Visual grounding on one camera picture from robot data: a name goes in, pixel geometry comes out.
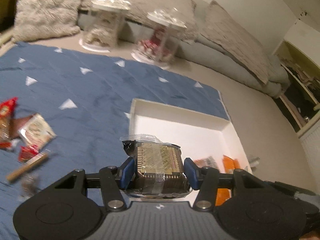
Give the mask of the person right hand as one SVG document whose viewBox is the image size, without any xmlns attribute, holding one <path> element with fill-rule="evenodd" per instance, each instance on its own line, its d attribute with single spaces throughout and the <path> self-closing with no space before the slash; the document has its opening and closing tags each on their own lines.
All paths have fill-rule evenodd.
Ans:
<svg viewBox="0 0 320 240">
<path fill-rule="evenodd" d="M 299 240 L 320 240 L 320 233 L 319 231 L 312 231 L 300 237 Z"/>
</svg>

